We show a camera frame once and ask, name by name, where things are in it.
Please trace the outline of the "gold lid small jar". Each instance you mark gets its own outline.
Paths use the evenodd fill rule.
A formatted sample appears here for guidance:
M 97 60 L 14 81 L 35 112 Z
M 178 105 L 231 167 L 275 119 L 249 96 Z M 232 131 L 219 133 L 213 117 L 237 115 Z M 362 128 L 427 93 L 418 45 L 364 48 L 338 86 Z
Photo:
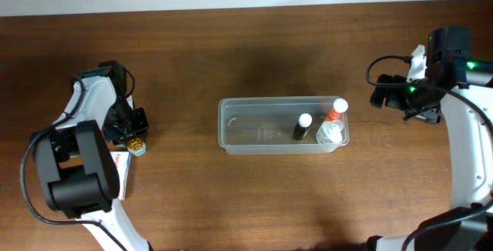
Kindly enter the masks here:
M 141 138 L 130 139 L 126 143 L 126 148 L 134 156 L 141 156 L 146 153 L 146 142 Z

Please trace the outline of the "white blue medicine box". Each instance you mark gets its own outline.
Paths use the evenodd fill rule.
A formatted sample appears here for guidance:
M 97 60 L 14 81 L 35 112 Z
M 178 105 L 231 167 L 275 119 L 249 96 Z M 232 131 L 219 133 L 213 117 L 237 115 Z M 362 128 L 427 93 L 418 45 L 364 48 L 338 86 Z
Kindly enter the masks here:
M 129 167 L 132 154 L 130 152 L 110 152 L 119 175 L 119 195 L 118 199 L 123 201 L 126 197 L 126 183 L 128 179 Z

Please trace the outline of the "orange tube white cap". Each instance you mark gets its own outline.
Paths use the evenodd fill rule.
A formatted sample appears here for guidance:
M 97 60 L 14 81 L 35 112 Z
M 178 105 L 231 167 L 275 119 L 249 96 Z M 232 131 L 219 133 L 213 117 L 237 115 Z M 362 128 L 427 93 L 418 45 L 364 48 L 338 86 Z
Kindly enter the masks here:
M 325 118 L 326 121 L 334 121 L 339 119 L 348 109 L 349 105 L 345 99 L 335 99 L 333 106 Z

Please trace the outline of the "white pump bottle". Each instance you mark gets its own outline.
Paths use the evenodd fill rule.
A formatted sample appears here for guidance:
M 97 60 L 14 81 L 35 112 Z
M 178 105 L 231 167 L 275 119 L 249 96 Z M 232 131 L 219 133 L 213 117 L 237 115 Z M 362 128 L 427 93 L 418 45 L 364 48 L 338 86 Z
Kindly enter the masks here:
M 339 119 L 334 121 L 324 121 L 316 134 L 316 140 L 319 144 L 339 144 L 343 141 L 342 131 L 344 124 Z

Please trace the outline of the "black bottle white cap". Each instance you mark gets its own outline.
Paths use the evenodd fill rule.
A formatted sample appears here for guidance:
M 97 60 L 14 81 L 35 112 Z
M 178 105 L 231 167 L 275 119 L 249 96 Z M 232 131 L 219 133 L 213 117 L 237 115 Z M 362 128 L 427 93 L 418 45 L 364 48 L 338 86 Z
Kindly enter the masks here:
M 301 114 L 293 130 L 293 138 L 298 141 L 303 140 L 310 130 L 312 121 L 313 119 L 310 114 Z

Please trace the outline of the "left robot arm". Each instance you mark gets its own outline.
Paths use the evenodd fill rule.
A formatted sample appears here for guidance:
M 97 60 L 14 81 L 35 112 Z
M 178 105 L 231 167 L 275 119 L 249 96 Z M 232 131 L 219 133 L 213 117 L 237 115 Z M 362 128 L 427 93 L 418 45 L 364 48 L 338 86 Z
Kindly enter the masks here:
M 20 168 L 22 195 L 35 218 L 54 226 L 84 226 L 104 250 L 150 250 L 119 200 L 120 181 L 109 144 L 140 156 L 149 123 L 133 101 L 135 77 L 117 61 L 72 78 L 72 97 L 60 117 L 36 132 L 32 156 L 46 205 L 66 219 L 51 220 L 32 205 Z

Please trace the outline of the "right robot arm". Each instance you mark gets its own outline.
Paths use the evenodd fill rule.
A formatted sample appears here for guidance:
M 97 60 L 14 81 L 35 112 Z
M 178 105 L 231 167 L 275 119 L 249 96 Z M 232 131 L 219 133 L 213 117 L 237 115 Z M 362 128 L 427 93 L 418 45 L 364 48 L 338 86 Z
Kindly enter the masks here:
M 402 237 L 372 236 L 366 250 L 490 250 L 492 248 L 492 63 L 474 59 L 471 30 L 445 26 L 410 56 L 407 76 L 382 74 L 372 106 L 404 119 L 445 121 L 450 145 L 450 209 Z

